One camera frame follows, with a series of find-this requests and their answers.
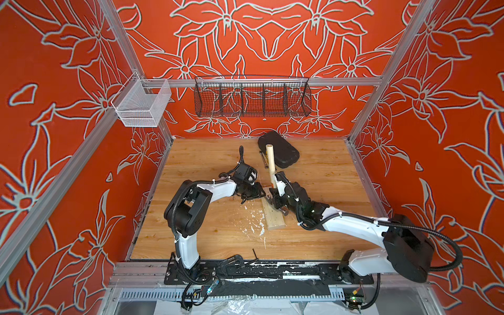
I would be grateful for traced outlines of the wooden handle claw hammer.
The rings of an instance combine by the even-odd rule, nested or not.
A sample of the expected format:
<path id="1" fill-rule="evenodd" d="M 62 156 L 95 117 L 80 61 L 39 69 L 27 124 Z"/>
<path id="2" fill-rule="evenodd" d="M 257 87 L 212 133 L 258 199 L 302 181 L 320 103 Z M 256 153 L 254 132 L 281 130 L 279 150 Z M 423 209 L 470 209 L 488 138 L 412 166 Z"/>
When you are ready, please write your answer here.
<path id="1" fill-rule="evenodd" d="M 269 171 L 269 175 L 270 175 L 270 182 L 271 182 L 271 185 L 272 185 L 272 188 L 277 188 L 276 186 L 276 178 L 275 178 L 275 173 L 276 173 L 276 166 L 275 166 L 275 163 L 274 163 L 274 147 L 272 144 L 266 144 L 265 146 L 265 149 L 266 149 L 266 165 L 268 166 L 268 171 Z M 285 208 L 285 207 L 282 207 L 282 208 L 275 208 L 274 207 L 274 199 L 273 199 L 273 196 L 271 195 L 271 193 L 266 193 L 266 200 L 267 202 L 276 210 L 282 212 L 283 216 L 287 216 L 288 215 L 288 210 Z"/>

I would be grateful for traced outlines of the light wooden block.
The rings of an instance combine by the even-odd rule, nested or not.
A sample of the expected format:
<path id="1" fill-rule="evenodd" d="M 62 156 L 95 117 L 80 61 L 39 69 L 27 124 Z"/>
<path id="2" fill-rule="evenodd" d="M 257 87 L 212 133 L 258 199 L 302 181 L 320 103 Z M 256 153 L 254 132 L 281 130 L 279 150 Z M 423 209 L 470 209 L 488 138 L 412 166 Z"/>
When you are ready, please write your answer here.
<path id="1" fill-rule="evenodd" d="M 261 199 L 263 205 L 263 213 L 265 215 L 266 226 L 268 230 L 278 230 L 286 228 L 284 216 L 281 211 L 276 210 L 267 202 L 266 198 Z"/>

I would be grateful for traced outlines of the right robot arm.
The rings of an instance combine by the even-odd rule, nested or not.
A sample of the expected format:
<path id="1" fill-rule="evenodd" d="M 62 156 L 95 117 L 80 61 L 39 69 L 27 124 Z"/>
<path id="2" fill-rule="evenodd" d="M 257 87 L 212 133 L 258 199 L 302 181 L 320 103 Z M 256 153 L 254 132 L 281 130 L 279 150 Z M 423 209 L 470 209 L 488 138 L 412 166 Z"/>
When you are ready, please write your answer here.
<path id="1" fill-rule="evenodd" d="M 396 273 L 412 282 L 425 283 L 429 273 L 453 270 L 463 261 L 462 250 L 455 241 L 438 231 L 414 225 L 404 215 L 376 218 L 342 211 L 312 201 L 306 190 L 299 183 L 290 182 L 282 171 L 272 178 L 272 206 L 292 211 L 304 230 L 342 233 L 376 246 L 366 251 L 348 250 L 339 265 L 344 275 Z M 430 236 L 453 249 L 453 261 L 442 266 L 432 264 L 434 244 Z"/>

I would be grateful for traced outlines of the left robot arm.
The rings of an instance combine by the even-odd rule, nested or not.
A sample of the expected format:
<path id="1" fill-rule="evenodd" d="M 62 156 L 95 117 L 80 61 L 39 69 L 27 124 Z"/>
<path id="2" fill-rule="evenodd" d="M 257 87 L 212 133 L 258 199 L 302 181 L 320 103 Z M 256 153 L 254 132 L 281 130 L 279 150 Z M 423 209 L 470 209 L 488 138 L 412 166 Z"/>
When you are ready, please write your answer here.
<path id="1" fill-rule="evenodd" d="M 175 259 L 188 272 L 199 262 L 197 233 L 211 203 L 239 196 L 241 203 L 266 196 L 258 182 L 235 180 L 230 177 L 212 181 L 184 181 L 165 209 L 167 221 L 175 238 Z"/>

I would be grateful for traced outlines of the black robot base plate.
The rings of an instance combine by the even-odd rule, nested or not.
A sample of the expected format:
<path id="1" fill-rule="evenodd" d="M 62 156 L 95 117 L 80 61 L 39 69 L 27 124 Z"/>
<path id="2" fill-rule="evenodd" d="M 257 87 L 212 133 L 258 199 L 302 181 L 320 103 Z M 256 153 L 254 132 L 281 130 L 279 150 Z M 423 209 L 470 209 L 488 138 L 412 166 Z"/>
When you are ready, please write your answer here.
<path id="1" fill-rule="evenodd" d="M 371 285 L 372 275 L 359 276 L 338 262 L 245 260 L 239 255 L 225 260 L 199 260 L 182 273 L 178 263 L 170 261 L 165 272 L 165 285 L 187 284 L 191 278 L 203 282 L 208 278 L 233 281 L 317 280 L 327 285 Z"/>

